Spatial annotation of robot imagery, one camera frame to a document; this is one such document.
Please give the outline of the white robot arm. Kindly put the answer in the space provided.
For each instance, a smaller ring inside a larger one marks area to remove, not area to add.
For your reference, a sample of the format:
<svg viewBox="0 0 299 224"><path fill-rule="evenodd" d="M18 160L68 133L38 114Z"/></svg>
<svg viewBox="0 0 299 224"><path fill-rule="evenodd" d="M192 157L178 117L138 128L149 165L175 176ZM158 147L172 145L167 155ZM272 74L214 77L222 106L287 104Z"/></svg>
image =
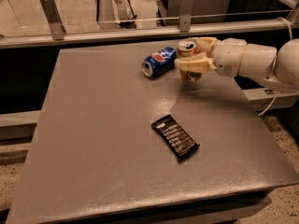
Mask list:
<svg viewBox="0 0 299 224"><path fill-rule="evenodd" d="M275 91L299 90L297 39L277 50L244 39L190 37L178 42L175 66L187 81L192 81L194 74L215 71L221 76L246 77Z"/></svg>

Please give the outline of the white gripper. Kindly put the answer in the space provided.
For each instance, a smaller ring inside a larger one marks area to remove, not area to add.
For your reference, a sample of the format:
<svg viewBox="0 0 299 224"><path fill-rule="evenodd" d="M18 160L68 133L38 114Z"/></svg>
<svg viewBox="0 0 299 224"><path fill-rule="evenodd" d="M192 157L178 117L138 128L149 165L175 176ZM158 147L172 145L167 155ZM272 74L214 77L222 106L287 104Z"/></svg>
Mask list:
<svg viewBox="0 0 299 224"><path fill-rule="evenodd" d="M219 41L216 37L196 37L198 47L206 56L181 57L175 59L175 66L182 71L208 73L212 70L221 76L236 77L241 57L247 46L243 39L227 38Z"/></svg>

